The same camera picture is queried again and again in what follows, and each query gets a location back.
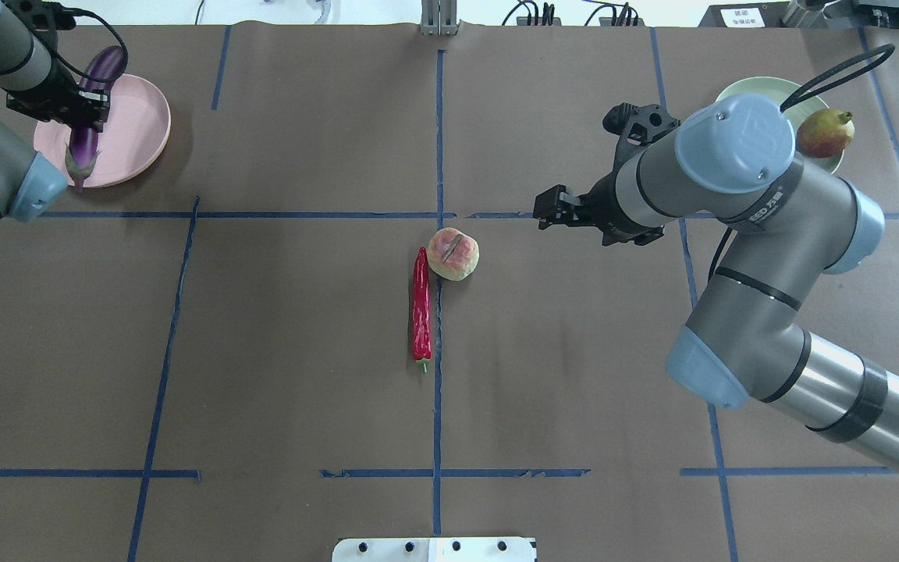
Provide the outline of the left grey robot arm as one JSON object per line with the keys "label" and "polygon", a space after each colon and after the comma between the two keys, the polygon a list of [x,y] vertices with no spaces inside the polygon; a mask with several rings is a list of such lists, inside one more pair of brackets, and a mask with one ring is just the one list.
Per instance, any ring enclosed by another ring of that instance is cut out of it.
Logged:
{"label": "left grey robot arm", "polygon": [[[101,131],[110,91],[127,67],[127,48],[99,73],[79,71],[56,50],[55,29],[38,32],[20,4],[0,1],[0,89],[10,109],[41,122]],[[66,174],[0,121],[0,220],[35,220],[67,188]]]}

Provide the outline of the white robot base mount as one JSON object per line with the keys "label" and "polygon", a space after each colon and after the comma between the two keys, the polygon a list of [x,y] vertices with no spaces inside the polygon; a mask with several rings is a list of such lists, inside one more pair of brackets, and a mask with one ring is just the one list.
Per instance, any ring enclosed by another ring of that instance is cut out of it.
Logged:
{"label": "white robot base mount", "polygon": [[520,536],[349,538],[332,561],[538,561],[536,541]]}

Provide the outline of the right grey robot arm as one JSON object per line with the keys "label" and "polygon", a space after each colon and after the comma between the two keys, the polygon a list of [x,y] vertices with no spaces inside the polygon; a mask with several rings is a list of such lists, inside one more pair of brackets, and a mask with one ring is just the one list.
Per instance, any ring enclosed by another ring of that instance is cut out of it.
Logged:
{"label": "right grey robot arm", "polygon": [[736,234],[665,362],[715,406],[756,399],[899,473],[899,376],[803,329],[820,276],[848,272],[881,241],[883,210],[796,151],[779,105],[736,94],[678,120],[660,105],[613,107],[613,167],[588,193],[536,196],[539,228],[593,227],[602,244],[646,245],[708,212]]}

